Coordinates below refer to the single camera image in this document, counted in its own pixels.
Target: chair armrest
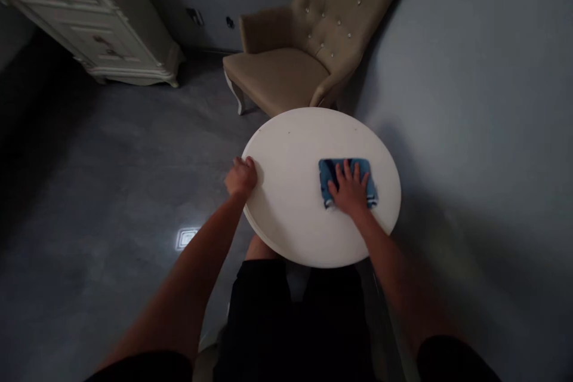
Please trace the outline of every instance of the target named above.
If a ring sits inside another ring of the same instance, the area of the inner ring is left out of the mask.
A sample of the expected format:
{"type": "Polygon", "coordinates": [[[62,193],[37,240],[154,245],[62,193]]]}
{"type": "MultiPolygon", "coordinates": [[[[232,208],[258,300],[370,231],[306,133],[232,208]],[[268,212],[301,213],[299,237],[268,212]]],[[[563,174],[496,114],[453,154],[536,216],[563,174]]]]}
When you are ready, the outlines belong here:
{"type": "Polygon", "coordinates": [[[310,100],[311,107],[330,107],[340,95],[354,71],[360,64],[360,56],[356,61],[350,60],[343,67],[337,69],[316,87],[310,100]]]}
{"type": "Polygon", "coordinates": [[[261,10],[239,18],[243,51],[258,54],[292,46],[292,9],[261,10]]]}

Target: right hand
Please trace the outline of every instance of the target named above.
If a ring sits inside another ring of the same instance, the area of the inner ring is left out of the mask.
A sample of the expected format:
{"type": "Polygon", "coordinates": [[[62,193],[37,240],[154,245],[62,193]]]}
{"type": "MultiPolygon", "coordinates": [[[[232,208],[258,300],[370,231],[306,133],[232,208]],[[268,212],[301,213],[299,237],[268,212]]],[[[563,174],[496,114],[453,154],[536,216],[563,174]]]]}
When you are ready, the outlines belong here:
{"type": "Polygon", "coordinates": [[[354,174],[350,170],[348,160],[344,160],[344,173],[340,163],[336,164],[336,178],[338,190],[332,181],[328,181],[328,190],[332,194],[334,204],[347,215],[354,217],[358,212],[366,209],[366,184],[370,173],[366,173],[360,181],[360,167],[354,166],[354,174]]]}
{"type": "Polygon", "coordinates": [[[243,195],[247,199],[250,197],[252,189],[257,184],[257,169],[251,157],[242,160],[236,157],[233,160],[233,167],[225,178],[225,185],[229,195],[243,195]]]}

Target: concrete floor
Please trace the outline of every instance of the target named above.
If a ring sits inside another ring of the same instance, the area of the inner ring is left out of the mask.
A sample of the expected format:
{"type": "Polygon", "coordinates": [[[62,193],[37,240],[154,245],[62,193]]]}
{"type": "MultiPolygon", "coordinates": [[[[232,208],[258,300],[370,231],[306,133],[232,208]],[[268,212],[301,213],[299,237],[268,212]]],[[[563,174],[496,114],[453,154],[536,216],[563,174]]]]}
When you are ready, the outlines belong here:
{"type": "MultiPolygon", "coordinates": [[[[175,262],[179,230],[225,200],[233,157],[268,117],[236,114],[220,56],[192,56],[179,77],[179,89],[100,86],[71,63],[1,149],[4,380],[89,376],[175,262]]],[[[203,346],[226,320],[252,234],[243,217],[203,346]]]]}

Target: round white table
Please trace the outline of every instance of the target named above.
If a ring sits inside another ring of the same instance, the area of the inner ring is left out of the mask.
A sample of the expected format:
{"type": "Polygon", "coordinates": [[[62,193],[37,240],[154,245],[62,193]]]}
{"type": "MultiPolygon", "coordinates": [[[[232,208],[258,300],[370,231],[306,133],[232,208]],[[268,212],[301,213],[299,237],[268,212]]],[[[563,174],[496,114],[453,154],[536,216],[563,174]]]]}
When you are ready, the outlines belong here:
{"type": "Polygon", "coordinates": [[[258,183],[245,215],[283,257],[310,267],[341,267],[368,256],[349,216],[324,208],[318,161],[365,158],[378,190],[372,209],[390,234],[400,211],[400,178],[390,152],[364,124],[340,112],[303,107],[275,116],[243,151],[255,160],[258,183]]]}

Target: white dresser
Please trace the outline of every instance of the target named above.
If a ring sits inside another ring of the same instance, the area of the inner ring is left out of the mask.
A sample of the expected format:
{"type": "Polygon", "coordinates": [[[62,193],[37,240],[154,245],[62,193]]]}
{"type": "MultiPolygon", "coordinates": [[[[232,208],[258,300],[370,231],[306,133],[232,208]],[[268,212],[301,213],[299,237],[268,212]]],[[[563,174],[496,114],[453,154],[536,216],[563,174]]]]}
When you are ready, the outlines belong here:
{"type": "Polygon", "coordinates": [[[149,0],[2,0],[68,49],[98,82],[177,83],[184,57],[149,0]]]}

